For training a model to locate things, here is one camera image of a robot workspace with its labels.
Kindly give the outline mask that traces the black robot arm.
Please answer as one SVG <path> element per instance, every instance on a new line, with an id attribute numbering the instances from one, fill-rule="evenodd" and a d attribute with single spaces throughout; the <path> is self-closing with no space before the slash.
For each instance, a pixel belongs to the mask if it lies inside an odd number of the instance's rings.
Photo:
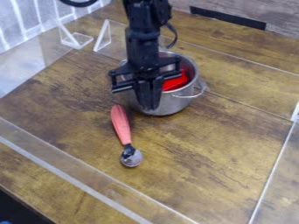
<path id="1" fill-rule="evenodd" d="M 127 62 L 108 72 L 112 92 L 135 90 L 144 110 L 159 107 L 164 81 L 182 76 L 180 56 L 162 57 L 159 53 L 160 28 L 168 23 L 172 6 L 168 0 L 123 0 L 128 27 L 126 28 Z"/>

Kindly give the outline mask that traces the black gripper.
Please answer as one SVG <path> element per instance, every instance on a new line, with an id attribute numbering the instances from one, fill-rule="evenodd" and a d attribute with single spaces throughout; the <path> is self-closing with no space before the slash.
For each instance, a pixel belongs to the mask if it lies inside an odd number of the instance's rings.
<path id="1" fill-rule="evenodd" d="M 182 75 L 179 56 L 163 58 L 158 37 L 142 39 L 126 36 L 127 62 L 108 72 L 112 92 L 134 89 L 138 102 L 144 110 L 156 109 L 166 80 Z"/>

